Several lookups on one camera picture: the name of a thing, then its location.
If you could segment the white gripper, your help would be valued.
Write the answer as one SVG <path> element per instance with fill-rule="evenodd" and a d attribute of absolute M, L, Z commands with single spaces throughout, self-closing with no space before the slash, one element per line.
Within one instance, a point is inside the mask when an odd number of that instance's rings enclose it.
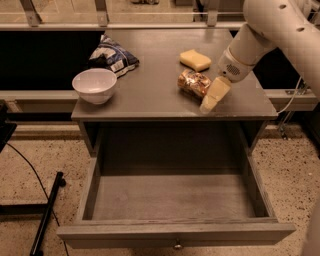
<path fill-rule="evenodd" d="M 211 112 L 227 95 L 231 82 L 245 79 L 256 63 L 256 57 L 250 52 L 238 51 L 228 46 L 218 61 L 218 74 L 221 76 L 211 83 L 200 105 L 200 111 L 204 114 Z"/>

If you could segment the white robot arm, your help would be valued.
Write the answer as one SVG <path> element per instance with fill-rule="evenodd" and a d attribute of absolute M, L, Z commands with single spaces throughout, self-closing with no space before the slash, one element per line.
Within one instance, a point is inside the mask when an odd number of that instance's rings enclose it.
<path fill-rule="evenodd" d="M 304 13 L 309 0 L 244 0 L 245 23 L 218 61 L 218 73 L 200 111 L 211 112 L 264 55 L 282 51 L 300 77 L 320 99 L 320 30 Z"/>

